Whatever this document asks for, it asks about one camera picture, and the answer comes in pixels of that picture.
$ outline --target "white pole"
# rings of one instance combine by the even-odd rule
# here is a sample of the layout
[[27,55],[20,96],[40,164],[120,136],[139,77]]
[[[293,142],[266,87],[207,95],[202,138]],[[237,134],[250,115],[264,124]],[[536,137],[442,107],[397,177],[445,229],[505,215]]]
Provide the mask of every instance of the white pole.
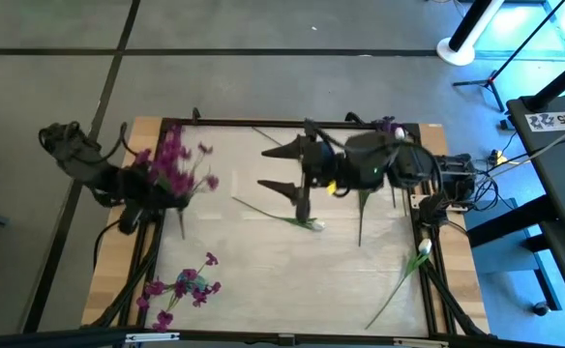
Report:
[[452,50],[448,45],[451,38],[446,38],[437,44],[437,55],[446,63],[456,66],[465,66],[472,63],[476,57],[474,44],[476,44],[478,38],[480,38],[480,35],[483,34],[485,28],[487,28],[487,25],[489,25],[489,22],[491,22],[503,3],[504,0],[492,0],[489,3],[487,9],[483,12],[470,31],[459,51]]

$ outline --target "floor tile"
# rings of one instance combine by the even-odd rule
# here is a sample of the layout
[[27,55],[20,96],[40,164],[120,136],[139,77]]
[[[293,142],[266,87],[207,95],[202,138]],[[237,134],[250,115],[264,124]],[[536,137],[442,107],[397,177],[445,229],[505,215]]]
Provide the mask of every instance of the floor tile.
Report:
[[460,21],[453,6],[422,0],[153,0],[129,46],[434,49]]
[[130,0],[0,0],[0,47],[114,48]]

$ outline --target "desk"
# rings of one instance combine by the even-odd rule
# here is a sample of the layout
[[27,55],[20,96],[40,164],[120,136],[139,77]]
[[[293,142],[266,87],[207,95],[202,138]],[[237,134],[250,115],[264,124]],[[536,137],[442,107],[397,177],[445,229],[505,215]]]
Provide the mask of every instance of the desk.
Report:
[[[563,134],[563,131],[531,131],[525,114],[535,112],[525,108],[521,100],[508,101],[507,105],[510,120],[528,153],[548,145]],[[565,97],[553,100],[547,108],[547,112],[564,110]],[[547,194],[470,229],[470,244],[481,246],[539,223],[543,234],[528,238],[526,247],[533,252],[549,248],[565,280],[565,144],[556,145],[533,159],[532,164]]]
[[[130,146],[136,151],[145,148],[155,149],[162,122],[162,118],[136,118],[129,141]],[[351,124],[337,124],[353,129]],[[425,146],[437,155],[446,155],[446,142],[441,126],[419,125],[418,129]],[[124,164],[132,162],[133,159],[130,154],[126,154]],[[121,208],[113,209],[108,221],[114,221],[120,212]],[[461,216],[454,215],[451,219],[463,224]],[[144,248],[148,247],[150,233],[147,236]],[[461,232],[450,226],[442,227],[440,236],[444,268],[451,292],[475,324],[481,330],[488,332],[489,325],[468,240]],[[116,229],[109,230],[105,235],[100,248],[98,266],[93,275],[87,305],[83,312],[83,324],[91,323],[97,319],[125,284],[133,258],[134,245],[135,235],[125,236]],[[137,288],[136,293],[138,295],[141,289],[142,285]],[[439,295],[434,290],[431,294],[437,331],[445,333],[446,325]],[[134,301],[131,302],[128,324],[136,323],[137,308],[133,304]]]

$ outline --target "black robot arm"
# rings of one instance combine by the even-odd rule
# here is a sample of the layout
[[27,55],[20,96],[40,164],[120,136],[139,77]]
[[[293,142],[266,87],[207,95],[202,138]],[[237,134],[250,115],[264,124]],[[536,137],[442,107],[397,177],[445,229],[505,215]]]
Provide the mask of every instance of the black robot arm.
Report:
[[[333,145],[343,152],[335,152]],[[307,119],[305,135],[297,135],[291,143],[263,151],[261,155],[300,161],[300,187],[269,180],[259,180],[258,183],[288,198],[296,207],[295,216],[301,222],[306,222],[311,214],[312,188],[334,186],[333,195],[341,198],[351,190],[382,188],[384,176],[395,188],[413,188],[430,179],[437,181],[436,191],[441,191],[442,187],[439,165],[431,152],[421,145],[398,140],[385,131],[353,135],[342,144]]]

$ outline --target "wooden table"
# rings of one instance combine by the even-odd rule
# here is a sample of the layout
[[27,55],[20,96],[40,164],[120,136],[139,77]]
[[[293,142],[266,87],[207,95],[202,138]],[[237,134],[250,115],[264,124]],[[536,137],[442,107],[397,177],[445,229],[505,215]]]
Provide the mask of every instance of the wooden table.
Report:
[[[162,118],[136,118],[129,140],[131,148],[135,151],[147,148],[155,151],[162,121]],[[424,146],[436,155],[447,154],[444,130],[440,125],[419,125],[419,129]],[[127,153],[123,164],[129,164],[133,160],[134,156]],[[111,223],[116,220],[122,209],[122,207],[112,209],[108,222]],[[449,213],[449,219],[464,226],[461,215]],[[151,234],[152,231],[150,230],[145,241],[145,249],[149,247]],[[96,320],[125,284],[133,257],[135,235],[134,233],[131,236],[126,236],[117,229],[111,229],[105,234],[100,247],[98,265],[93,275],[89,297],[84,308],[82,324],[89,324]],[[445,272],[451,292],[463,310],[473,319],[474,323],[481,330],[488,332],[489,324],[467,237],[457,229],[446,225],[441,227],[440,239]],[[137,287],[135,293],[140,294],[141,289],[142,284]],[[437,331],[446,333],[441,300],[434,288],[432,288],[431,294],[435,308]],[[128,324],[136,323],[136,315],[137,307],[132,305]],[[461,328],[458,328],[458,333],[462,334]]]

